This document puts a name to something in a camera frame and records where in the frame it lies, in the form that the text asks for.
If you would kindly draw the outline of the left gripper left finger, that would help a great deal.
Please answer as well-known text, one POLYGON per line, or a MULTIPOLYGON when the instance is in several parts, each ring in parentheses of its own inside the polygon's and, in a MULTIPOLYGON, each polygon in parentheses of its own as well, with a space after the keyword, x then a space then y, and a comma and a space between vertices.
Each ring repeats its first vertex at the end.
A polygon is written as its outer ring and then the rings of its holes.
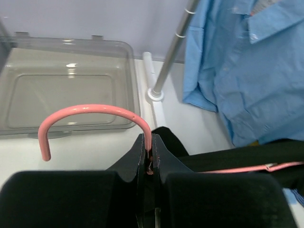
POLYGON ((144 136, 104 171, 20 171, 0 192, 3 228, 141 228, 144 136))

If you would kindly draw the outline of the dark blue checked shirt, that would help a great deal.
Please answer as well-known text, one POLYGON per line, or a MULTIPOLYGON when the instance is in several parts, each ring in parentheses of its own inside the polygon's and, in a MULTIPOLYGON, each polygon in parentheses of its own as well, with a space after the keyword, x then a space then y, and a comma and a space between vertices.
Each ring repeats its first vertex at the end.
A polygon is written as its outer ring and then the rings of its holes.
POLYGON ((304 208, 304 197, 297 189, 283 188, 283 194, 290 208, 304 208))

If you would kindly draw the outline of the black shirt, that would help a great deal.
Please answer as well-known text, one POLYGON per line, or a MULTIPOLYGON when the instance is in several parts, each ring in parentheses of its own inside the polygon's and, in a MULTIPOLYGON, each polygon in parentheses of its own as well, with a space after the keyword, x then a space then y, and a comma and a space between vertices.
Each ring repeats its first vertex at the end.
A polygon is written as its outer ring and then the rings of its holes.
POLYGON ((304 193, 304 143, 302 141, 281 139, 264 145, 246 146, 230 150, 189 155, 178 137, 167 127, 152 131, 161 137, 166 148, 184 165, 195 172, 217 171, 267 164, 300 162, 271 172, 271 175, 284 188, 304 193))

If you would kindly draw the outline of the clear plastic storage bin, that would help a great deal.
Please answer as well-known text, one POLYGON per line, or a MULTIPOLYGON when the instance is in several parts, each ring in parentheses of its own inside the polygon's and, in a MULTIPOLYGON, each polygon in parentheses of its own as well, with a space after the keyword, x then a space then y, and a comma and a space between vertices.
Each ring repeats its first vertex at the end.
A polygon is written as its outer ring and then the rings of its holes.
POLYGON ((127 43, 1 35, 1 135, 36 138, 49 115, 83 104, 140 113, 133 50, 127 43))

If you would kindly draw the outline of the light blue shirt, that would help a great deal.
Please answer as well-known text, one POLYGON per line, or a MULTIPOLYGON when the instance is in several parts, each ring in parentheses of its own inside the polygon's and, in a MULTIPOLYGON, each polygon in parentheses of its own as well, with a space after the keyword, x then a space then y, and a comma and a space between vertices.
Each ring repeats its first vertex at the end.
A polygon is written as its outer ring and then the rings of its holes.
POLYGON ((232 143, 304 138, 304 3, 203 0, 186 37, 183 101, 232 143))

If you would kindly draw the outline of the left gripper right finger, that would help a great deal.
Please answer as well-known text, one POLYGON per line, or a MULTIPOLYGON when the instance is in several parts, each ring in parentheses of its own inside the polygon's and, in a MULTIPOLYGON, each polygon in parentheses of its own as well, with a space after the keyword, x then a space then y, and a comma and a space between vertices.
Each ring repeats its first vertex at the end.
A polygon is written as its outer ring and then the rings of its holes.
POLYGON ((295 228, 271 172, 296 162, 195 172, 152 137, 155 216, 159 228, 295 228))

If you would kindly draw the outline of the metal clothes rack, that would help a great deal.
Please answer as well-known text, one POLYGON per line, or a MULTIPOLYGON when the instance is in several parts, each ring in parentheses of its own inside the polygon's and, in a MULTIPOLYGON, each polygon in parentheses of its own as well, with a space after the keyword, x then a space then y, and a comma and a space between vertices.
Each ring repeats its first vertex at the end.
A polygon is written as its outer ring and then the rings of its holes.
POLYGON ((196 13, 199 3, 199 0, 188 1, 159 74, 156 74, 154 71, 152 54, 150 52, 144 52, 142 54, 148 87, 146 92, 146 100, 152 107, 154 124, 157 128, 167 125, 163 110, 164 92, 162 91, 162 88, 166 79, 168 78, 171 67, 179 52, 183 40, 186 37, 187 29, 196 13))

